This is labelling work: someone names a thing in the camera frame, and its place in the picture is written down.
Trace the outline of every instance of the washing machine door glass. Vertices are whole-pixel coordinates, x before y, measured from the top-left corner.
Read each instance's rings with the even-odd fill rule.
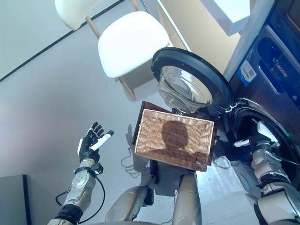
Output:
[[[171,108],[183,113],[220,115],[232,104],[226,79],[201,57],[179,49],[163,48],[152,59],[158,92]]]

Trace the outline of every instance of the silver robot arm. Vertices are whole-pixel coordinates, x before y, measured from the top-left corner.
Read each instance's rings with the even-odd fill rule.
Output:
[[[103,172],[99,161],[99,147],[112,135],[113,131],[102,135],[101,126],[95,122],[86,136],[79,141],[80,166],[75,171],[71,190],[56,217],[48,225],[77,225],[90,205],[91,193],[95,187],[95,177]]]
[[[236,147],[254,145],[251,167],[262,188],[261,198],[254,210],[261,225],[298,224],[300,222],[300,194],[281,166],[281,159],[272,153],[279,143],[271,131],[260,121],[259,138],[250,137],[236,142]]]

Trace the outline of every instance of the sticker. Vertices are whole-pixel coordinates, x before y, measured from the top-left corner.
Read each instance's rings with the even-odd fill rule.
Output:
[[[250,82],[256,77],[257,73],[253,70],[250,63],[245,60],[237,72],[243,84],[247,87]]]

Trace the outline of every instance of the robot finger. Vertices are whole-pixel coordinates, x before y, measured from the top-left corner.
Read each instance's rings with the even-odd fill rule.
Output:
[[[94,130],[96,128],[96,126],[98,125],[98,122],[94,122],[93,125],[90,127],[90,129]]]
[[[103,129],[101,129],[101,130],[99,130],[98,132],[97,132],[97,134],[96,134],[96,136],[98,137],[98,138],[100,138],[100,135],[103,133]]]
[[[88,132],[86,133],[87,136],[91,135],[91,131],[93,132],[94,129],[96,128],[96,126],[98,125],[98,122],[94,122],[93,125],[90,127],[90,129],[88,130]]]
[[[97,132],[101,129],[101,125],[98,125],[95,129],[94,129],[94,133],[97,134]]]

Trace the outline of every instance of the woven basket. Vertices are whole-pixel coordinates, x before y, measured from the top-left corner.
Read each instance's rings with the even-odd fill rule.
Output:
[[[137,155],[206,171],[214,122],[144,109],[135,145]]]

